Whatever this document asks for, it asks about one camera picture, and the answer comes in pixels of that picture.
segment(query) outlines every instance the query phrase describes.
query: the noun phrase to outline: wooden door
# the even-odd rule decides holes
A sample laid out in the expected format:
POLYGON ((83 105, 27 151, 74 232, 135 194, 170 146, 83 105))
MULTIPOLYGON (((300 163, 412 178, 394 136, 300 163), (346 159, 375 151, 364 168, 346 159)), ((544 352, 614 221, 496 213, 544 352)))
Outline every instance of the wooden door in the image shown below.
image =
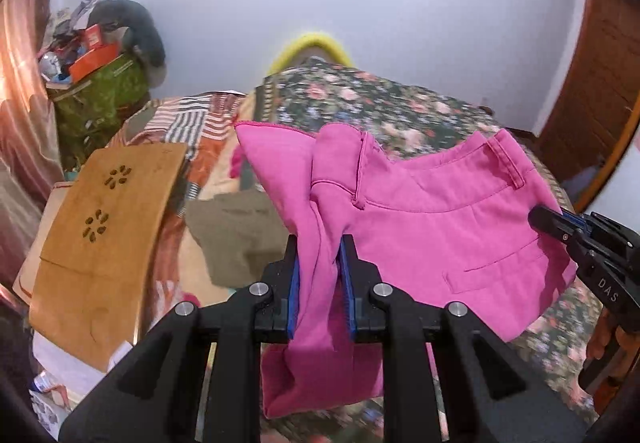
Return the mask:
MULTIPOLYGON (((593 181, 604 185, 609 174, 603 177, 602 171, 612 172, 638 124, 640 106, 636 111, 634 107, 639 90, 640 4, 587 0, 574 59, 536 144, 558 181, 605 165, 593 181), (625 136, 629 138, 613 160, 625 136)), ((590 201, 599 188, 587 190, 590 201)))

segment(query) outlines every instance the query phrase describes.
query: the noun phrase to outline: bed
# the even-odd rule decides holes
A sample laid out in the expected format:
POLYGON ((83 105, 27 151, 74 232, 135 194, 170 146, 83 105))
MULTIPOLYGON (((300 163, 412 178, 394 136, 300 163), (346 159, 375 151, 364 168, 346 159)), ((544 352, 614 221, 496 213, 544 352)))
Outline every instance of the bed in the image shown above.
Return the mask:
MULTIPOLYGON (((185 227, 182 213, 187 199, 210 199, 255 184, 250 170, 242 170, 239 178, 230 176, 238 144, 233 123, 251 119, 311 132, 328 122, 348 122, 371 132, 392 158, 438 152, 474 131, 491 135, 500 127, 482 109, 461 100, 317 58, 265 78, 248 96, 213 92, 150 101, 126 121, 110 146, 187 141, 190 166, 159 232, 152 268, 155 286, 148 297, 149 320, 157 319, 180 299, 209 305, 232 293, 210 282, 202 251, 185 227), (188 118, 193 110, 202 113, 201 120, 188 118)), ((548 169, 523 148, 560 205, 571 209, 548 169)), ((542 317, 511 342, 524 360, 543 373, 549 386, 590 422, 596 415, 591 398, 577 386, 577 374, 601 307, 583 283, 575 280, 542 317)), ((380 398, 261 420, 263 442, 271 443, 380 442, 382 428, 380 398)))
MULTIPOLYGON (((405 86, 361 70, 309 59, 272 75, 255 90, 254 119, 317 131, 327 122, 348 122, 371 132, 392 158, 412 158, 449 149, 474 131, 491 135, 500 125, 481 108, 418 86, 405 86)), ((522 145, 560 206, 572 210, 558 181, 522 145)), ((572 409, 593 422, 591 397, 577 385, 585 347, 602 305, 576 279, 556 303, 511 342, 539 369, 546 383, 572 409)), ((381 401, 326 412, 264 421, 290 441, 380 441, 381 401)))

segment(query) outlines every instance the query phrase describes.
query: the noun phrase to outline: pink fabric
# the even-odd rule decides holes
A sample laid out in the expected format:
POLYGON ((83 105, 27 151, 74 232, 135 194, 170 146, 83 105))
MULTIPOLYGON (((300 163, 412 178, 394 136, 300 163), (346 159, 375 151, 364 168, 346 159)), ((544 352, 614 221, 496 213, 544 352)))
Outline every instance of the pink fabric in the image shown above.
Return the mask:
POLYGON ((382 353, 351 343, 335 258, 353 234, 382 279, 436 306, 459 300, 507 341, 571 283, 564 246, 527 223, 559 210, 511 135, 474 133, 437 154, 393 162, 369 133, 330 124, 316 137, 273 124, 236 127, 284 224, 298 236, 300 310, 292 341, 262 357, 268 417, 380 396, 382 353))
POLYGON ((229 168, 229 178, 240 178, 242 172, 242 162, 244 162, 244 152, 242 147, 237 146, 231 155, 231 167, 229 168))

